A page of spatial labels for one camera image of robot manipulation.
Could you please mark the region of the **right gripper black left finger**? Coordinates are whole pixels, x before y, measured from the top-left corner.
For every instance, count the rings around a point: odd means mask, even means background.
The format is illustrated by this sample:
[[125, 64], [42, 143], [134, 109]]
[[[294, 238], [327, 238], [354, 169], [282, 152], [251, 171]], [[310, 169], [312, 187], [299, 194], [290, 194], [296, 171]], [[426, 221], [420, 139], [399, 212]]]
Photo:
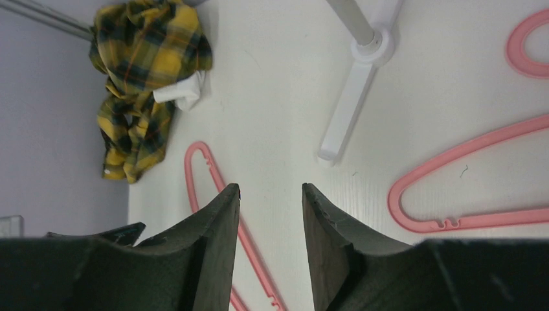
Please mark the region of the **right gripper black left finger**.
[[133, 247], [1, 240], [2, 310], [227, 310], [240, 189]]

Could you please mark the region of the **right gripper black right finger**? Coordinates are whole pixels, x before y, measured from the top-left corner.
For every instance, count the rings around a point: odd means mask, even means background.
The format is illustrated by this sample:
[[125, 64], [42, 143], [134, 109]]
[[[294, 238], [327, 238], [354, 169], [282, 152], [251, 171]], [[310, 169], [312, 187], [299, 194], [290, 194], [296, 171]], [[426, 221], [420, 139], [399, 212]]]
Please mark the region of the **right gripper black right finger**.
[[546, 239], [408, 245], [302, 186], [315, 310], [547, 310]]

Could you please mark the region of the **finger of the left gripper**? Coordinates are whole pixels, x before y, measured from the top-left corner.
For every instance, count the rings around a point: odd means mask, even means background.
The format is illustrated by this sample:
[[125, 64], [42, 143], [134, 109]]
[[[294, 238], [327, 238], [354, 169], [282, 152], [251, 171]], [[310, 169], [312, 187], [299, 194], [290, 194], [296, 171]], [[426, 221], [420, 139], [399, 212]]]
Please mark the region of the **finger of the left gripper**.
[[144, 223], [137, 222], [90, 235], [63, 235], [60, 233], [48, 232], [46, 234], [46, 241], [51, 244], [55, 242], [59, 245], [74, 244], [86, 246], [99, 242], [100, 244], [106, 243], [108, 245], [133, 247], [145, 228], [146, 225]]

